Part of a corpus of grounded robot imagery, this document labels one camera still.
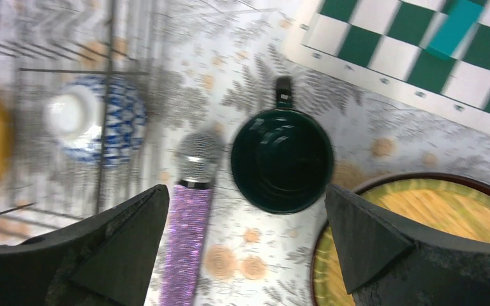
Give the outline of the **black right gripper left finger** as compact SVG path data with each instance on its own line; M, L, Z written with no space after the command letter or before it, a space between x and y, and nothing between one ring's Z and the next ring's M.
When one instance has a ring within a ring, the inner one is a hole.
M162 184L18 245L0 245L0 305L143 305L169 208Z

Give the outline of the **purple glitter microphone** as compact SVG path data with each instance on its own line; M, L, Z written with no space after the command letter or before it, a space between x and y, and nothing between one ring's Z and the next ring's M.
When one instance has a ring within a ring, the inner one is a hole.
M213 132L186 135L177 148L160 305L192 305L223 144Z

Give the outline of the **green woven bamboo plate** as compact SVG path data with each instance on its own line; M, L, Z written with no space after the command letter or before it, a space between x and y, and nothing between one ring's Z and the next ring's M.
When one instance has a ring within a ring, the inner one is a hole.
M490 305L490 186L439 173L329 186L315 305Z

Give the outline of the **black glossy plate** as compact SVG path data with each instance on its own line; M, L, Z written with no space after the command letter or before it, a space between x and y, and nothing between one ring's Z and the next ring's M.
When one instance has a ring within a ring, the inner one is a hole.
M387 175L354 192L378 206L436 230L490 244L490 185L446 173ZM354 305L346 293L329 223L316 239L311 260L313 305Z

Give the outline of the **blue white patterned bowl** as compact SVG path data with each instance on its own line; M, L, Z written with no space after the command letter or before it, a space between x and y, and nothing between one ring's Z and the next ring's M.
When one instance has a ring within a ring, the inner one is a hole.
M81 75L46 102L42 118L67 156L113 168L128 163L142 145L147 108L127 79Z

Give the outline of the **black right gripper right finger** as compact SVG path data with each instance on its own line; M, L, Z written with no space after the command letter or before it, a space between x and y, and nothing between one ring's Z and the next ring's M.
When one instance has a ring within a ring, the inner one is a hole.
M325 208L357 305L490 305L490 244L430 228L339 186Z

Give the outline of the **dark green mug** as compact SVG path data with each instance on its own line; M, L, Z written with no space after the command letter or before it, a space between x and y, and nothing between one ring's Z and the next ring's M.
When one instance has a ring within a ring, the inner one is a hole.
M278 77L274 93L274 108L237 132L230 167L238 190L252 205L272 214L295 214L321 197L335 155L323 127L295 109L292 78Z

